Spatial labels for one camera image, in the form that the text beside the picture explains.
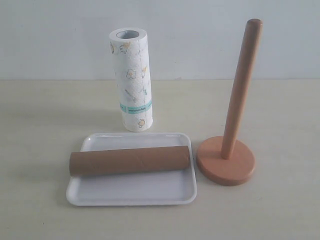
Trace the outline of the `white plastic tray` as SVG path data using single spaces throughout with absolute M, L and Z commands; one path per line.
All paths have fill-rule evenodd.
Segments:
M 82 152 L 151 147 L 192 147 L 190 138 L 178 132 L 94 133 Z M 75 206 L 163 206 L 191 203 L 197 196 L 194 160 L 184 170 L 71 177 L 66 199 Z

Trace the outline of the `printed paper towel roll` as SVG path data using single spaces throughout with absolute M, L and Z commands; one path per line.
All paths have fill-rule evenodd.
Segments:
M 145 131 L 153 124 L 148 34 L 120 28 L 109 41 L 123 125 L 131 132 Z

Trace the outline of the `wooden paper towel holder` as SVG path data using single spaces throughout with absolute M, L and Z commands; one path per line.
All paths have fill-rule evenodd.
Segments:
M 196 153 L 202 174 L 222 186 L 246 183 L 255 170 L 252 151 L 237 139 L 256 60 L 263 22 L 247 21 L 233 81 L 224 134 L 203 141 Z

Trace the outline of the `brown cardboard tube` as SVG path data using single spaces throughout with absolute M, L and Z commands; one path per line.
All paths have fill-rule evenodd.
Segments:
M 187 146 L 147 147 L 73 152 L 72 177 L 184 170 L 190 166 Z

